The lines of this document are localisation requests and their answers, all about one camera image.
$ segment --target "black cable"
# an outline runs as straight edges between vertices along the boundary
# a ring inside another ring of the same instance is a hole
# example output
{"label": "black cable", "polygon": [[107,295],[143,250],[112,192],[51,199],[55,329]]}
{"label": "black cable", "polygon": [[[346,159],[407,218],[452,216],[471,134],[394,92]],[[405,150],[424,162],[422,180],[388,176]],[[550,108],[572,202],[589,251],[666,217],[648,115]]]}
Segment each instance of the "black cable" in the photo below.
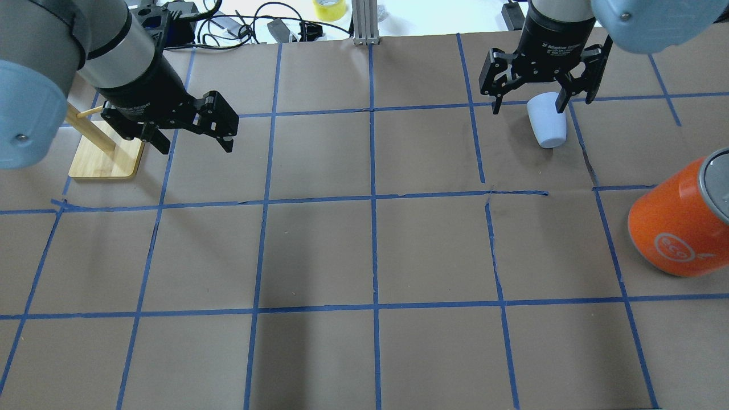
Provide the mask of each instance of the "black cable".
{"label": "black cable", "polygon": [[[238,35],[237,37],[227,37],[227,36],[221,36],[219,34],[212,34],[210,31],[210,23],[212,20],[216,18],[238,18],[241,21],[241,27],[238,29]],[[198,32],[197,32],[197,43],[196,44],[188,44],[188,45],[180,45],[180,46],[174,46],[174,47],[167,47],[165,50],[184,50],[184,49],[191,49],[191,48],[202,48],[206,50],[232,50],[234,48],[238,48],[244,44],[249,43],[251,40],[258,43],[258,40],[255,36],[255,31],[253,29],[252,24],[248,24],[245,19],[252,18],[254,23],[258,19],[266,19],[266,20],[274,20],[276,18],[281,18],[282,20],[296,20],[299,22],[306,23],[315,23],[315,24],[321,24],[323,26],[329,26],[332,28],[336,28],[337,30],[340,30],[344,33],[347,33],[348,36],[351,36],[351,33],[349,33],[347,30],[340,26],[335,26],[334,24],[324,23],[321,21],[312,21],[312,20],[303,20],[299,18],[293,18],[293,17],[274,17],[271,15],[241,15],[237,10],[235,11],[234,15],[214,15],[212,17],[207,18],[205,21],[199,24],[198,26]],[[203,30],[207,28],[208,33],[203,34]],[[215,41],[216,45],[209,45],[207,44],[207,39],[212,38],[213,41]],[[221,46],[218,39],[224,39],[227,41],[234,41],[238,40],[238,44],[229,45],[229,46]]]}
{"label": "black cable", "polygon": [[302,38],[303,38],[304,41],[306,41],[306,23],[304,21],[304,18],[301,17],[301,13],[299,13],[298,10],[296,10],[294,7],[289,6],[286,3],[281,3],[280,1],[267,1],[264,4],[261,4],[258,7],[258,9],[256,9],[256,12],[253,13],[253,23],[251,24],[251,27],[253,28],[253,39],[256,41],[256,43],[257,44],[260,44],[258,42],[258,38],[256,37],[256,20],[258,20],[258,13],[261,11],[261,9],[263,7],[270,6],[270,5],[274,5],[274,4],[277,4],[279,6],[288,7],[291,10],[293,10],[294,13],[296,13],[296,16],[299,17],[299,21],[301,22],[301,31],[302,31],[301,34],[302,34]]}
{"label": "black cable", "polygon": [[201,21],[201,20],[205,20],[206,18],[211,18],[215,15],[215,13],[218,12],[218,10],[220,10],[220,6],[222,4],[223,4],[223,0],[215,0],[215,5],[213,6],[213,8],[208,9],[205,12],[198,13],[196,15],[191,15],[189,17],[180,17],[180,18],[177,18],[176,20],[184,21],[187,23],[192,23],[194,21]]}

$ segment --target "orange can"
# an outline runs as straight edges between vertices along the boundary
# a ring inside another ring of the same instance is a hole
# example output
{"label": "orange can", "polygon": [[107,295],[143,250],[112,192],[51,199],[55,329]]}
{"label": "orange can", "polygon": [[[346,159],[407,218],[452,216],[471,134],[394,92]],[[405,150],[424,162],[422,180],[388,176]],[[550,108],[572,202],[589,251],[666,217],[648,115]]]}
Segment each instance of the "orange can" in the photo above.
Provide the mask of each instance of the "orange can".
{"label": "orange can", "polygon": [[638,199],[628,230],[638,251],[666,273],[700,276],[729,266],[729,148]]}

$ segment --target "blue tape grid line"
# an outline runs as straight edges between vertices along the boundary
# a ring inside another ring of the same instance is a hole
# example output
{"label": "blue tape grid line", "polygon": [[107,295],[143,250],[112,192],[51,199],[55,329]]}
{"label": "blue tape grid line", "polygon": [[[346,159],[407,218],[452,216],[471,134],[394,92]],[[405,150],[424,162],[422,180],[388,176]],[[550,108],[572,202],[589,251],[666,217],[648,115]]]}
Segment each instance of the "blue tape grid line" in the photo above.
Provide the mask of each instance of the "blue tape grid line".
{"label": "blue tape grid line", "polygon": [[[726,97],[729,96],[729,91],[717,92],[717,93],[683,93],[683,94],[661,94],[652,96],[607,96],[607,97],[596,97],[595,101],[630,101],[630,100],[662,100],[662,99],[674,99],[674,98],[711,98],[711,97]],[[573,102],[585,102],[585,97],[572,98],[570,101]],[[525,105],[528,100],[516,100],[516,101],[503,101],[502,105]],[[474,107],[490,107],[491,102],[489,101],[474,101],[472,103],[455,103],[455,104],[430,104],[430,105],[403,105],[403,106],[392,106],[392,107],[364,107],[364,108],[353,108],[353,109],[320,109],[314,111],[290,111],[290,112],[277,112],[277,117],[291,117],[295,115],[322,115],[322,114],[350,114],[353,112],[385,112],[385,111],[415,111],[420,109],[444,109],[444,108],[466,108],[470,106]],[[258,117],[270,117],[270,112],[257,112],[253,114],[240,114],[240,118],[258,118]]]}
{"label": "blue tape grid line", "polygon": [[511,384],[511,396],[514,409],[519,410],[519,392],[516,385],[516,371],[514,370],[514,357],[511,350],[511,337],[509,336],[509,321],[506,315],[506,306],[504,302],[504,289],[499,279],[499,268],[496,263],[496,251],[494,250],[494,223],[491,219],[491,205],[487,202],[486,206],[486,225],[488,226],[488,243],[491,247],[491,262],[494,265],[494,280],[496,281],[496,295],[499,298],[502,314],[502,331],[504,333],[504,348],[506,350],[506,361],[509,369],[509,383]]}
{"label": "blue tape grid line", "polygon": [[656,76],[656,78],[658,78],[658,84],[660,85],[660,89],[663,90],[663,96],[666,99],[666,102],[668,103],[668,107],[671,109],[671,114],[674,116],[676,125],[678,125],[680,127],[681,120],[679,119],[679,115],[676,113],[676,109],[674,108],[674,103],[673,103],[673,101],[671,101],[671,97],[668,94],[668,90],[666,89],[666,84],[663,82],[663,77],[660,75],[660,71],[658,70],[658,65],[655,63],[655,60],[653,59],[653,54],[649,54],[648,59],[650,60],[650,65],[653,66],[653,71],[655,72],[655,76]]}
{"label": "blue tape grid line", "polygon": [[[185,89],[190,86],[190,77],[192,75],[192,66],[195,63],[195,51],[190,53],[190,62],[187,66],[187,77],[185,79]],[[144,295],[147,291],[147,280],[149,278],[149,270],[152,267],[152,256],[155,253],[155,245],[157,243],[157,233],[160,228],[160,221],[162,220],[162,212],[164,208],[162,205],[165,203],[165,195],[167,193],[167,183],[170,179],[170,172],[172,170],[172,161],[174,160],[175,147],[177,146],[177,136],[179,130],[175,130],[172,136],[172,142],[170,143],[170,152],[167,158],[167,166],[165,167],[165,176],[162,181],[162,187],[160,189],[160,200],[157,206],[157,217],[155,218],[155,227],[152,229],[152,238],[149,240],[149,251],[147,252],[147,261],[144,264],[144,274],[142,275],[141,285],[139,287],[139,297],[137,299],[136,311],[134,314],[134,324],[132,325],[132,331],[129,338],[129,347],[127,348],[127,357],[124,362],[124,371],[122,373],[122,381],[119,386],[119,395],[117,396],[116,410],[121,410],[124,403],[124,393],[126,391],[127,380],[129,378],[129,368],[131,367],[132,355],[134,354],[134,345],[136,343],[137,330],[139,329],[139,320],[141,318],[141,310],[144,305]]]}
{"label": "blue tape grid line", "polygon": [[[635,346],[636,346],[636,352],[638,354],[638,359],[639,359],[639,362],[640,362],[641,370],[643,372],[643,379],[644,379],[644,382],[645,382],[645,385],[646,385],[646,389],[648,391],[648,396],[650,398],[651,406],[654,409],[657,409],[658,408],[658,400],[655,397],[655,391],[653,390],[653,384],[651,382],[650,372],[648,371],[648,366],[646,364],[645,355],[643,354],[643,347],[642,347],[642,344],[640,342],[640,336],[638,334],[638,328],[636,326],[635,318],[633,316],[633,309],[631,308],[631,301],[628,298],[628,291],[625,288],[625,282],[623,281],[623,273],[620,270],[620,264],[617,261],[617,253],[615,251],[615,244],[613,243],[612,235],[610,234],[610,228],[607,225],[607,217],[605,215],[605,209],[603,208],[603,206],[602,206],[602,200],[600,199],[600,190],[601,189],[598,188],[599,187],[599,178],[597,176],[597,173],[593,169],[592,165],[590,164],[590,157],[588,155],[587,147],[585,146],[585,141],[582,138],[582,132],[580,130],[580,124],[577,121],[577,116],[576,116],[576,114],[574,112],[574,106],[572,105],[572,102],[571,101],[569,102],[569,110],[570,110],[570,112],[572,114],[572,122],[574,123],[574,129],[576,131],[577,138],[580,141],[580,146],[582,148],[582,155],[583,155],[583,157],[585,159],[585,165],[587,166],[588,170],[590,171],[590,175],[592,176],[593,181],[594,181],[594,184],[595,184],[595,187],[593,189],[593,192],[595,194],[595,200],[596,200],[596,203],[597,203],[598,211],[600,213],[600,219],[602,221],[602,226],[603,226],[603,229],[605,231],[605,236],[606,236],[606,239],[607,239],[608,248],[610,249],[610,255],[612,257],[612,264],[615,267],[615,275],[617,277],[617,283],[620,286],[620,294],[622,295],[623,304],[625,305],[625,313],[627,314],[628,324],[630,325],[631,333],[633,335],[633,341],[634,341]],[[612,187],[612,188],[613,188],[613,190],[621,190],[621,189],[631,189],[631,188],[633,188],[633,189],[647,189],[649,187],[648,186],[645,186],[645,185],[632,185],[632,186],[626,185],[626,186]]]}
{"label": "blue tape grid line", "polygon": [[658,400],[655,397],[655,391],[653,390],[653,383],[650,379],[650,372],[646,364],[645,355],[643,354],[643,346],[640,342],[640,336],[638,334],[638,327],[636,325],[635,318],[633,316],[633,309],[631,308],[631,301],[628,297],[628,291],[625,288],[625,282],[623,281],[623,273],[620,270],[620,264],[617,261],[617,253],[615,252],[615,245],[612,241],[612,235],[610,234],[610,227],[607,225],[607,217],[605,215],[605,209],[602,206],[602,200],[600,199],[600,192],[595,191],[595,200],[597,201],[597,207],[600,211],[600,219],[602,220],[602,227],[605,230],[605,236],[607,237],[607,244],[610,248],[610,255],[612,257],[612,264],[615,267],[615,275],[617,276],[617,283],[620,286],[620,293],[623,295],[623,303],[625,304],[625,313],[628,315],[628,322],[631,326],[631,333],[633,334],[633,341],[636,345],[636,351],[638,353],[638,361],[643,372],[643,379],[645,386],[648,390],[648,397],[650,398],[651,407],[654,409],[658,408]]}
{"label": "blue tape grid line", "polygon": [[456,33],[456,40],[458,41],[458,51],[461,55],[461,66],[463,67],[463,77],[466,79],[466,92],[468,95],[468,110],[471,114],[471,130],[473,132],[473,144],[476,148],[476,161],[478,164],[478,177],[482,184],[486,183],[486,178],[483,176],[483,162],[481,159],[481,145],[478,142],[478,129],[476,127],[476,113],[473,109],[473,95],[471,91],[471,80],[468,77],[468,66],[466,65],[466,55],[463,51],[463,42],[461,41],[461,34]]}
{"label": "blue tape grid line", "polygon": [[31,310],[31,304],[33,303],[33,297],[36,294],[36,288],[38,287],[38,281],[41,278],[41,273],[43,272],[43,265],[45,264],[46,257],[48,256],[48,249],[50,249],[51,242],[53,242],[53,237],[55,236],[56,229],[58,228],[58,223],[61,221],[61,215],[63,214],[63,210],[59,209],[58,212],[56,212],[55,215],[55,221],[53,222],[53,227],[50,230],[50,234],[48,235],[48,240],[46,241],[45,248],[43,249],[43,253],[41,254],[41,260],[38,262],[38,269],[36,269],[36,274],[33,277],[33,284],[31,285],[31,291],[28,294],[28,298],[26,299],[26,307],[23,309],[23,314],[20,316],[20,323],[17,325],[17,331],[15,332],[15,338],[12,341],[12,346],[10,347],[10,353],[8,354],[7,361],[5,362],[5,367],[2,372],[2,379],[0,379],[0,396],[2,396],[2,391],[5,388],[5,382],[7,380],[7,375],[10,372],[10,366],[12,365],[12,360],[15,357],[15,352],[17,351],[17,344],[20,341],[20,334],[23,332],[23,328],[26,325],[26,320],[28,319],[28,314]]}
{"label": "blue tape grid line", "polygon": [[[606,190],[610,188],[626,189],[621,187],[603,187]],[[459,196],[486,196],[486,195],[537,195],[548,196],[548,191],[543,190],[473,190],[473,191],[457,191],[457,192],[434,192],[434,193],[404,193],[404,194],[380,194],[375,195],[375,199],[398,199],[398,198],[443,198],[443,197],[459,197]],[[79,206],[69,204],[67,201],[59,201],[51,199],[51,204],[63,207],[63,211],[67,213],[76,212],[134,212],[134,211],[152,211],[158,209],[180,209],[180,208],[202,208],[206,206],[245,206],[245,205],[263,205],[264,202],[271,204],[309,204],[314,202],[341,202],[341,201],[370,201],[372,196],[329,196],[320,198],[290,198],[290,199],[269,199],[253,200],[253,201],[221,201],[221,202],[190,202],[180,204],[158,204],[158,205],[142,205],[142,206]],[[20,209],[10,211],[0,211],[3,214],[52,214],[55,209]]]}
{"label": "blue tape grid line", "polygon": [[595,169],[592,167],[592,164],[590,163],[590,158],[588,157],[588,149],[585,146],[585,140],[582,137],[582,130],[580,130],[580,123],[577,122],[577,114],[574,112],[574,105],[572,104],[572,101],[567,103],[569,106],[569,114],[572,117],[572,124],[574,125],[574,133],[577,134],[577,141],[580,143],[580,148],[582,148],[582,157],[585,159],[585,166],[588,169],[588,172],[590,173],[590,178],[593,180],[593,184],[595,186],[600,186],[600,179],[597,176],[597,173],[595,172]]}
{"label": "blue tape grid line", "polygon": [[253,382],[253,364],[256,348],[256,332],[258,329],[258,314],[261,298],[261,276],[263,273],[263,248],[266,239],[266,224],[268,222],[268,199],[271,189],[271,170],[273,169],[273,143],[276,135],[276,106],[278,104],[278,83],[281,77],[281,51],[283,47],[278,44],[276,55],[276,77],[273,83],[273,103],[271,104],[271,126],[268,136],[268,164],[266,166],[266,185],[263,196],[263,212],[261,215],[261,234],[258,241],[258,263],[256,267],[256,286],[253,297],[253,311],[251,318],[251,333],[248,344],[248,363],[246,366],[246,386],[243,392],[243,409],[248,410],[251,406],[251,388]]}
{"label": "blue tape grid line", "polygon": [[[661,301],[715,301],[729,299],[729,293],[697,293],[693,295],[643,295],[628,296],[630,302],[661,302]],[[622,296],[603,298],[556,298],[556,299],[514,299],[503,301],[449,301],[449,302],[410,302],[410,303],[380,303],[378,310],[397,309],[446,309],[469,307],[497,307],[505,306],[549,306],[549,305],[580,305],[591,303],[623,303]],[[372,303],[349,305],[323,305],[323,306],[283,306],[276,308],[258,308],[258,314],[302,313],[302,312],[352,312],[373,310]],[[76,313],[31,313],[26,320],[62,320],[62,319],[90,319],[103,317],[178,317],[178,316],[220,316],[229,314],[252,314],[253,308],[238,309],[193,309],[193,310],[161,310],[142,312],[76,312]],[[23,314],[0,314],[0,320],[21,320]]]}
{"label": "blue tape grid line", "polygon": [[372,303],[373,344],[375,365],[375,408],[382,409],[382,377],[380,366],[380,286],[377,261],[377,178],[375,175],[375,68],[373,45],[368,45],[368,72],[370,78],[370,200],[372,201]]}

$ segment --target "black device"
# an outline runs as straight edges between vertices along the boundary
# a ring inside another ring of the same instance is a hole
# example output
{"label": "black device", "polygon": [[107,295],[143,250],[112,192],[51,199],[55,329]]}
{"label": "black device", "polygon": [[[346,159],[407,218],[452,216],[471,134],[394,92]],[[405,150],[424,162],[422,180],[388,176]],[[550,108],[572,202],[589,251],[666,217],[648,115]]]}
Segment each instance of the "black device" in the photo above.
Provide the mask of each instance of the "black device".
{"label": "black device", "polygon": [[188,94],[162,54],[165,47],[194,39],[195,23],[179,17],[196,12],[194,4],[183,2],[163,7],[147,3],[131,10],[129,18],[137,19],[154,43],[151,61],[134,81],[113,88],[97,87],[108,100],[101,116],[122,138],[140,138],[167,154],[170,141],[160,129],[183,128],[211,136],[225,152],[233,151],[233,136],[238,133],[238,115],[233,108],[215,90],[203,98]]}
{"label": "black device", "polygon": [[524,27],[524,13],[519,3],[506,3],[502,7],[502,17],[509,31],[521,30]]}
{"label": "black device", "polygon": [[289,26],[280,18],[270,21],[267,26],[271,36],[279,43],[294,43],[299,41],[293,31],[289,29]]}
{"label": "black device", "polygon": [[[491,105],[494,114],[499,113],[504,94],[527,82],[559,82],[562,89],[556,108],[560,113],[569,99],[582,91],[587,92],[587,104],[595,99],[612,39],[608,36],[604,45],[585,47],[596,21],[588,11],[589,18],[566,21],[540,12],[534,0],[529,1],[516,51],[508,54],[491,48],[478,79],[481,94],[496,98]],[[585,70],[575,78],[571,71],[581,63]]]}

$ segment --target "table surface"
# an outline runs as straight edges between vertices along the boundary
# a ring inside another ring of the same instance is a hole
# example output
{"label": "table surface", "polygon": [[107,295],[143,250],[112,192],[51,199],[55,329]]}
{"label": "table surface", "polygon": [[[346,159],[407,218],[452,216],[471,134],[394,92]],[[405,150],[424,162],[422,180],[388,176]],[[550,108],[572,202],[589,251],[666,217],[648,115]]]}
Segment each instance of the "table surface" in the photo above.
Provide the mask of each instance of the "table surface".
{"label": "table surface", "polygon": [[76,182],[64,126],[1,173],[0,408],[729,408],[729,271],[663,274],[625,226],[728,144],[728,36],[614,49],[554,150],[525,103],[555,85],[477,91],[518,33],[166,53],[234,150],[168,132]]}

